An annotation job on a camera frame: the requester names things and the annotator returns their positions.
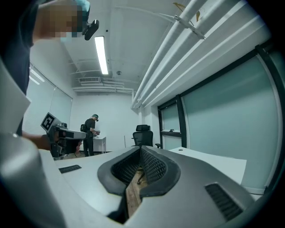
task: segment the black office chair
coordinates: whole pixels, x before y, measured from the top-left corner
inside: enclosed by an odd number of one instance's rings
[[[150,126],[143,124],[143,125],[137,125],[136,132],[133,133],[133,138],[135,146],[150,146],[153,147],[153,132],[150,130]],[[157,148],[161,147],[160,143],[155,144]],[[140,184],[141,178],[145,173],[143,172],[142,175],[139,177],[137,184]]]

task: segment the man standing at table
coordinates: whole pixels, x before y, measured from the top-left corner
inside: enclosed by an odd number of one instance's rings
[[[94,114],[91,118],[87,119],[85,121],[86,125],[86,133],[87,137],[85,140],[83,140],[83,148],[84,148],[84,154],[85,157],[94,156],[93,152],[93,133],[99,134],[99,132],[95,131],[95,121],[98,120],[98,115]]]

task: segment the black shirt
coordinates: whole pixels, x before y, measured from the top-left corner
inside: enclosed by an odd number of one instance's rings
[[[88,119],[85,121],[85,125],[86,125],[86,133],[87,133],[87,138],[93,138],[93,132],[90,131],[90,128],[95,129],[95,120],[93,120],[92,118]]]
[[[2,9],[12,9],[7,16],[1,15],[2,34],[0,56],[11,77],[24,94],[27,94],[29,83],[30,49],[33,45],[33,30],[37,17],[36,0],[6,1],[9,6]],[[22,135],[22,122],[17,130]]]

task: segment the white ceiling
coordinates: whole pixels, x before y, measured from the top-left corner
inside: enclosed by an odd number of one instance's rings
[[[179,15],[173,0],[89,0],[89,22],[97,19],[99,29],[92,39],[73,38],[65,43],[79,77],[113,77],[140,82],[172,23],[159,13]],[[179,3],[188,4],[190,0]],[[101,74],[94,37],[105,37],[108,76]]]

